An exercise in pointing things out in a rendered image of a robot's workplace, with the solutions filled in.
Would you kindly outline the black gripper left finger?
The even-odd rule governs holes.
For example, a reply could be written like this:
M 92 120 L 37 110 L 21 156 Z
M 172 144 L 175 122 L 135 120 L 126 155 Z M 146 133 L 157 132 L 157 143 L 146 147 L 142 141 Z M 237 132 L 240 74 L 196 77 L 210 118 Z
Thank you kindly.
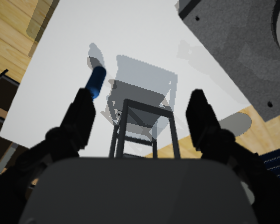
M 61 122 L 45 140 L 20 154 L 14 166 L 0 175 L 0 224 L 18 224 L 27 204 L 25 193 L 43 170 L 56 161 L 80 157 L 87 146 L 96 116 L 90 90 L 79 88 Z

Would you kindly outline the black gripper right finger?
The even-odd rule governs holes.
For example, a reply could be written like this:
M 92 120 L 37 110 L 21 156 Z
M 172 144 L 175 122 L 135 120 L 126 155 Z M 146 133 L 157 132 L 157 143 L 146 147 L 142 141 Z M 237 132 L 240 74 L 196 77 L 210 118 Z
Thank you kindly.
M 212 110 L 212 111 L 211 111 Z M 264 161 L 238 144 L 235 135 L 221 129 L 202 89 L 192 91 L 185 112 L 191 140 L 201 159 L 229 166 L 254 195 L 252 209 L 258 224 L 280 224 L 280 178 Z

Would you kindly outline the dark blue bottle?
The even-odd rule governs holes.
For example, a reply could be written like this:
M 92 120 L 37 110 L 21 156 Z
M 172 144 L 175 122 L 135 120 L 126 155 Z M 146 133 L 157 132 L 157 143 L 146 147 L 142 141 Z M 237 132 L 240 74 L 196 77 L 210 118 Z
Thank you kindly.
M 90 75 L 90 78 L 85 87 L 90 89 L 90 91 L 91 91 L 90 93 L 91 93 L 93 101 L 100 94 L 106 74 L 107 74 L 107 72 L 104 67 L 96 66 Z

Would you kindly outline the grey open shelving unit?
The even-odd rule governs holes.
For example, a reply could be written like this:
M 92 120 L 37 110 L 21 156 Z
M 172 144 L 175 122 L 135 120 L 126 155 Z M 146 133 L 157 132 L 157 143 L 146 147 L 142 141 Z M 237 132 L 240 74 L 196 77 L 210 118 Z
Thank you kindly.
M 114 157 L 118 139 L 115 157 L 148 158 L 124 153 L 124 144 L 127 141 L 152 147 L 153 158 L 158 158 L 157 137 L 169 123 L 174 157 L 181 158 L 173 112 L 124 99 L 123 109 L 117 111 L 116 117 L 121 120 L 119 125 L 114 126 L 109 157 Z

